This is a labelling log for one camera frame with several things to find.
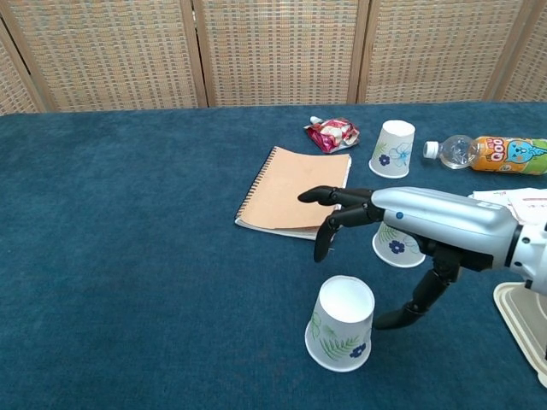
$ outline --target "plastic bottle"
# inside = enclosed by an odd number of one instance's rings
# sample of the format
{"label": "plastic bottle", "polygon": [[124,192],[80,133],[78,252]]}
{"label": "plastic bottle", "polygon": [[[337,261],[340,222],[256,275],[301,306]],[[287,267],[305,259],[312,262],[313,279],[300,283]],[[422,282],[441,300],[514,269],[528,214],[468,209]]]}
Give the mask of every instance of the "plastic bottle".
{"label": "plastic bottle", "polygon": [[427,141],[423,155],[452,169],[471,167],[497,173],[547,173],[547,139],[453,135],[443,143]]}

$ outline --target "snack wrapper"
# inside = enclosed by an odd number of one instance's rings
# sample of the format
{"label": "snack wrapper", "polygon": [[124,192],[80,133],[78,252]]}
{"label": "snack wrapper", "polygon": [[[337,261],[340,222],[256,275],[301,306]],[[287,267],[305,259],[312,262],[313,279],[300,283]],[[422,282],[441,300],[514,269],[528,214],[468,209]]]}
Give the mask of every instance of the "snack wrapper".
{"label": "snack wrapper", "polygon": [[311,117],[311,126],[305,126],[304,130],[314,140],[321,151],[331,154],[340,149],[346,149],[359,143],[359,130],[345,118],[322,120]]}

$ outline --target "paper cup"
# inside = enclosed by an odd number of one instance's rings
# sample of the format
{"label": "paper cup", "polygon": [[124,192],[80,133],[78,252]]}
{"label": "paper cup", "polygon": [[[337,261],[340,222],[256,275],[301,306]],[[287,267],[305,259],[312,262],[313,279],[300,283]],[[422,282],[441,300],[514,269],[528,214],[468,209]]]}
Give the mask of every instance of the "paper cup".
{"label": "paper cup", "polygon": [[305,333],[309,355],[334,372],[351,372],[370,355],[374,295],[358,278],[334,276],[319,291]]}
{"label": "paper cup", "polygon": [[393,267],[417,267],[426,259],[413,237],[384,222],[373,237],[373,249],[381,260]]}
{"label": "paper cup", "polygon": [[415,127],[406,121],[389,120],[382,125],[370,169],[384,178],[403,178],[409,174]]}

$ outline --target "spiral binding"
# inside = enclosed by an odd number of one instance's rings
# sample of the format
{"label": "spiral binding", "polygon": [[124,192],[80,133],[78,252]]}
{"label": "spiral binding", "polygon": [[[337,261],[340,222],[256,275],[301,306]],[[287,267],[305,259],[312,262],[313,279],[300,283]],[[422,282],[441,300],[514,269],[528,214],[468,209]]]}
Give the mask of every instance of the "spiral binding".
{"label": "spiral binding", "polygon": [[260,171],[255,177],[255,180],[253,181],[252,185],[249,188],[249,191],[247,192],[247,196],[243,200],[241,206],[239,207],[238,212],[236,213],[236,219],[240,218],[243,212],[245,211],[245,208],[249,204],[249,201],[252,199],[255,192],[258,190],[258,185],[262,182],[264,179],[264,175],[266,174],[266,171],[268,170],[270,164],[274,160],[275,154],[277,153],[277,147],[273,147],[270,153],[268,154],[268,157],[262,164]]}

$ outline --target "brown notebook cover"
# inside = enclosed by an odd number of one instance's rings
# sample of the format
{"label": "brown notebook cover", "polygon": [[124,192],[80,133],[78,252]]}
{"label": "brown notebook cover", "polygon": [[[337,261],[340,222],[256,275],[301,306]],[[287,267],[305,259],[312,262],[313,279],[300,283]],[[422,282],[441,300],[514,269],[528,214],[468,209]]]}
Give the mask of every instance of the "brown notebook cover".
{"label": "brown notebook cover", "polygon": [[288,237],[314,240],[319,226],[336,206],[298,201],[317,185],[345,187],[349,154],[305,155],[273,147],[239,208],[239,226]]}

